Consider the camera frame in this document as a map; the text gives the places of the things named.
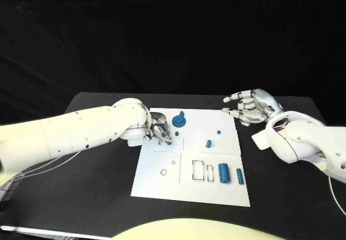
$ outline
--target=white board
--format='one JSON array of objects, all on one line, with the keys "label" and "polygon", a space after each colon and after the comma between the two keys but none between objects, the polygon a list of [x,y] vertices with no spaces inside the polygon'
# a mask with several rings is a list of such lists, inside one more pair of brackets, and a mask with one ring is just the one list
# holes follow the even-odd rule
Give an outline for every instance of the white board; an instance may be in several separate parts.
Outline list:
[{"label": "white board", "polygon": [[[168,117],[174,144],[159,145],[158,139],[145,140],[132,196],[250,207],[234,118],[221,110],[152,108],[151,111],[163,113]],[[185,113],[187,124],[175,127],[172,119],[181,111]],[[211,148],[207,148],[205,138],[213,140]],[[194,161],[204,162],[204,180],[194,179]],[[221,163],[228,164],[231,183],[221,183]],[[214,181],[208,181],[208,165],[213,166]],[[243,171],[244,185],[238,183],[237,169]]]}]

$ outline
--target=cable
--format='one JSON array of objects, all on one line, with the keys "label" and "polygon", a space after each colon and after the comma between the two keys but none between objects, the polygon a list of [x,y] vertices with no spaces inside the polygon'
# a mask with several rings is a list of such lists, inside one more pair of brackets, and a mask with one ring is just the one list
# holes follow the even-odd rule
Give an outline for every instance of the cable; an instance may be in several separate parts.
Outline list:
[{"label": "cable", "polygon": [[19,179],[25,179],[25,178],[28,178],[28,177],[32,177],[32,176],[35,176],[35,175],[38,175],[38,174],[47,173],[48,171],[57,169],[61,165],[64,165],[64,164],[78,155],[78,153],[77,153],[64,163],[61,163],[61,164],[60,164],[58,166],[55,166],[54,168],[48,169],[47,171],[38,172],[38,173],[35,173],[35,174],[32,174],[32,175],[29,175],[29,176],[22,176],[21,178],[11,180],[9,183],[14,182],[14,181],[18,181]]},{"label": "cable", "polygon": [[50,164],[52,164],[57,160],[60,160],[63,157],[60,156],[58,158],[55,158],[51,162],[48,162],[47,164],[44,164],[41,167],[32,169],[31,171],[22,172],[19,173],[14,178],[16,178],[18,176],[21,176],[22,174],[28,174],[35,172],[37,170],[42,169],[45,166],[48,166]]},{"label": "cable", "polygon": [[346,215],[346,212],[345,212],[345,210],[344,210],[342,207],[341,207],[341,204],[339,204],[339,202],[338,202],[338,198],[336,198],[336,195],[335,195],[335,191],[334,191],[334,187],[332,187],[332,181],[331,181],[331,176],[328,177],[328,180],[329,180],[329,186],[331,186],[331,192],[332,192],[332,195],[334,195],[334,200],[335,200],[335,202],[336,202],[338,207],[341,208],[341,211],[342,211],[344,214]]}]

